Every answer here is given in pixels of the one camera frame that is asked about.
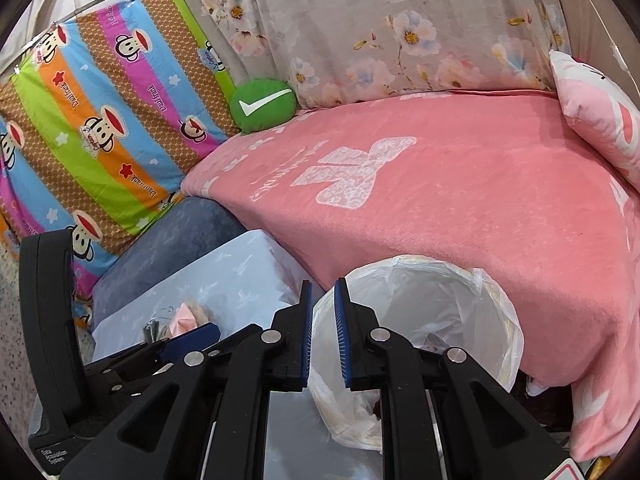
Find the pink blanket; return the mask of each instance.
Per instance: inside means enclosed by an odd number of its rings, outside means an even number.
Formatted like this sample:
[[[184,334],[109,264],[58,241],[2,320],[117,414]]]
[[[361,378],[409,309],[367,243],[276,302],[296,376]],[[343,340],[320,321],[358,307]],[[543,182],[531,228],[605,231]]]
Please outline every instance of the pink blanket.
[[[543,92],[414,94],[234,137],[182,184],[265,229],[324,288],[424,254],[482,267],[525,335],[521,369],[573,383],[572,453],[640,418],[638,195]]]

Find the floral curtain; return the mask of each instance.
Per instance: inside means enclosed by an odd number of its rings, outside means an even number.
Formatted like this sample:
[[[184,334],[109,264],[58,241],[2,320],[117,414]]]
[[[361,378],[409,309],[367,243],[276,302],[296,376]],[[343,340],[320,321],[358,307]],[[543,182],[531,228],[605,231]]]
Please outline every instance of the floral curtain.
[[[307,108],[415,91],[553,89],[548,52],[570,54],[559,0],[202,2],[233,48],[232,76],[287,80]]]

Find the blue cushion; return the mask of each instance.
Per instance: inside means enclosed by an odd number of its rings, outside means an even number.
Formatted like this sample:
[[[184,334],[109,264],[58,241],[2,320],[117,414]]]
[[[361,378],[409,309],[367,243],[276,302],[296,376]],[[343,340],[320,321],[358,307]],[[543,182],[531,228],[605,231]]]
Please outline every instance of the blue cushion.
[[[190,196],[153,224],[94,287],[92,326],[156,283],[246,232],[219,203]]]

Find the silver bolt head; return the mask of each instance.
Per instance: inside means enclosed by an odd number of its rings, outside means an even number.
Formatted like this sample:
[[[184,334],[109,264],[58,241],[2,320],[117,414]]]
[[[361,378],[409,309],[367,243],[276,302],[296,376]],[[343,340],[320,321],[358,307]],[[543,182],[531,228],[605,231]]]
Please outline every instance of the silver bolt head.
[[[282,334],[277,330],[265,330],[260,336],[265,343],[277,343],[281,338]]]
[[[380,341],[380,342],[387,341],[391,337],[389,330],[387,330],[386,328],[374,328],[371,331],[370,335],[373,341]]]
[[[202,352],[189,352],[184,356],[184,364],[187,366],[198,366],[204,361],[204,354]]]
[[[454,363],[463,363],[466,360],[466,352],[462,348],[449,348],[447,357]]]

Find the garbage bag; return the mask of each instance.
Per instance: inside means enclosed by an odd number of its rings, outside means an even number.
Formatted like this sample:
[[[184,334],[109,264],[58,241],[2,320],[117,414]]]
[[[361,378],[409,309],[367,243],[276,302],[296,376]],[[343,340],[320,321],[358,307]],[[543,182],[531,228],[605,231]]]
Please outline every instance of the garbage bag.
[[[380,326],[418,348],[463,348],[506,390],[513,387],[524,338],[513,304],[484,270],[404,255],[355,269],[346,280],[351,300],[373,308]],[[314,309],[308,387],[335,441],[382,451],[382,425],[373,413],[379,391],[344,387],[333,289]]]

